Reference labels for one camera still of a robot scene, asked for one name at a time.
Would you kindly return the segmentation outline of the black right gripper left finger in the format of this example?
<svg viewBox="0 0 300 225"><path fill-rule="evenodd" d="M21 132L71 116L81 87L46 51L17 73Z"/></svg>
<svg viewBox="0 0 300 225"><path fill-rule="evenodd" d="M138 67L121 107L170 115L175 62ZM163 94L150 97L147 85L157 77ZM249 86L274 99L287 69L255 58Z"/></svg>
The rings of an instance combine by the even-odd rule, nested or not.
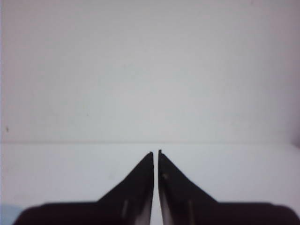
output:
<svg viewBox="0 0 300 225"><path fill-rule="evenodd" d="M29 207L16 225L148 225L154 189L153 153L97 201L53 202Z"/></svg>

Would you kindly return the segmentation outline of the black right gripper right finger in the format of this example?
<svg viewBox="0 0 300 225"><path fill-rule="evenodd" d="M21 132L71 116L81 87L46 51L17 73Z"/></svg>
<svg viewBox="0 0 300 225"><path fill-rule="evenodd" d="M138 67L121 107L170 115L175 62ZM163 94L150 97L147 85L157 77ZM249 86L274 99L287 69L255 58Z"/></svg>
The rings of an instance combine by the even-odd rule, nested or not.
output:
<svg viewBox="0 0 300 225"><path fill-rule="evenodd" d="M165 225L298 225L289 207L268 202L218 202L158 151L158 192Z"/></svg>

